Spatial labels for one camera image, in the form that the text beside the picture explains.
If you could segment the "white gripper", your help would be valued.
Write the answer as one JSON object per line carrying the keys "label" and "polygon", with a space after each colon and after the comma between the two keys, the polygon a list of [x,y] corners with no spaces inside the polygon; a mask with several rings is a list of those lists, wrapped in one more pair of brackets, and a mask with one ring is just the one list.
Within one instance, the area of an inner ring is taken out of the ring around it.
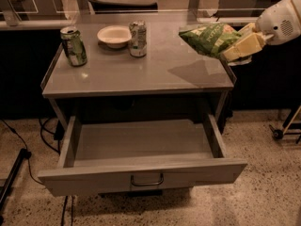
{"label": "white gripper", "polygon": [[296,39],[301,35],[301,0],[279,1],[267,8],[256,23],[245,25],[239,33],[242,37],[221,53],[227,62],[258,53],[266,42],[280,45]]}

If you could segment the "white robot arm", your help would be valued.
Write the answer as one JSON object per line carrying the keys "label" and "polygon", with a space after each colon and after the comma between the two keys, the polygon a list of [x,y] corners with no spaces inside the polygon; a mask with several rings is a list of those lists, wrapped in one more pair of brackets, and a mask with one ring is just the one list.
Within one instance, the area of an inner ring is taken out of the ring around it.
{"label": "white robot arm", "polygon": [[301,35],[301,0],[281,0],[239,30],[241,37],[221,53],[227,62],[249,57],[265,45],[280,45]]}

